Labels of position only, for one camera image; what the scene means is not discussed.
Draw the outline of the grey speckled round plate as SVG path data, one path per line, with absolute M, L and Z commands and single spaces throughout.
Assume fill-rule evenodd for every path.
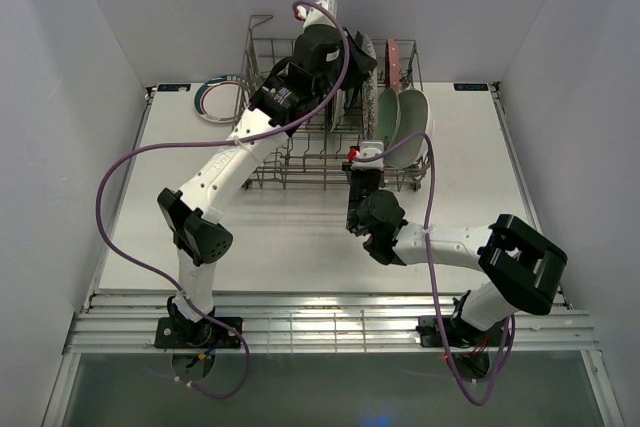
M 375 61 L 369 78 L 363 83 L 361 92 L 364 138 L 373 139 L 377 126 L 378 111 L 377 58 L 373 42 L 366 34 L 363 35 L 362 48 Z

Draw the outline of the white oval plate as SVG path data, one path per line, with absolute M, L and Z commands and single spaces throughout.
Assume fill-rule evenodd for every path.
M 394 147 L 403 139 L 420 132 L 432 136 L 434 117 L 426 95 L 418 89 L 408 89 L 399 93 L 400 121 L 394 142 Z M 392 168 L 404 169 L 417 163 L 428 150 L 423 137 L 416 137 L 403 144 L 386 156 L 386 164 Z

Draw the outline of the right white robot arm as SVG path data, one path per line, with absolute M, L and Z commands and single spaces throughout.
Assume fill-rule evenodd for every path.
M 518 312 L 550 313 L 566 253 L 519 217 L 501 214 L 488 226 L 425 228 L 405 218 L 379 169 L 342 166 L 349 185 L 346 228 L 365 237 L 364 250 L 382 265 L 433 262 L 484 273 L 488 281 L 454 302 L 450 316 L 419 326 L 425 344 L 464 348 L 493 337 Z

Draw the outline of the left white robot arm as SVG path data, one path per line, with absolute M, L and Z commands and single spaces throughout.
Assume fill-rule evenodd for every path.
M 179 259 L 181 294 L 168 303 L 173 331 L 190 346 L 205 344 L 214 311 L 212 288 L 216 263 L 230 249 L 233 236 L 220 223 L 233 196 L 279 145 L 292 136 L 278 127 L 315 109 L 334 87 L 358 89 L 377 65 L 362 33 L 340 34 L 328 25 L 307 27 L 292 55 L 274 65 L 252 94 L 229 135 L 229 145 L 178 190 L 164 189 L 158 204 L 172 231 Z

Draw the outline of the large teal red rimmed plate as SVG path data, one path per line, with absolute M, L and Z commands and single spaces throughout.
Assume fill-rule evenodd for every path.
M 327 107 L 326 128 L 328 132 L 334 132 L 340 125 L 344 116 L 346 101 L 347 93 L 343 90 L 338 90 Z

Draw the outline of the light green floral plate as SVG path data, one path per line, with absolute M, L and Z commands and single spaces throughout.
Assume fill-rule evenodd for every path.
M 386 88 L 378 99 L 374 138 L 381 140 L 385 147 L 390 147 L 397 137 L 400 119 L 398 92 L 393 88 Z

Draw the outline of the small teal red rimmed plate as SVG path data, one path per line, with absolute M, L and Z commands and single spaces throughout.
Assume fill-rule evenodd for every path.
M 243 77 L 218 76 L 198 88 L 194 97 L 194 109 L 209 123 L 233 124 L 242 112 L 249 93 L 249 84 Z

